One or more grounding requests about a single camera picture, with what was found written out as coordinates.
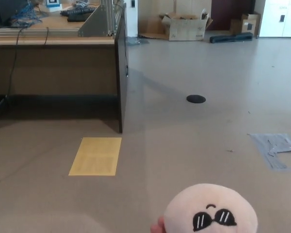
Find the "person's bare hand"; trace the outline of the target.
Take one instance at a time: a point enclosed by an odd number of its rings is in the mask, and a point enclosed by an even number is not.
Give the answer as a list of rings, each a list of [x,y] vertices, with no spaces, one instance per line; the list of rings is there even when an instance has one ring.
[[[156,224],[153,224],[150,227],[151,233],[166,233],[165,226],[164,226],[164,218],[161,216],[158,218]]]

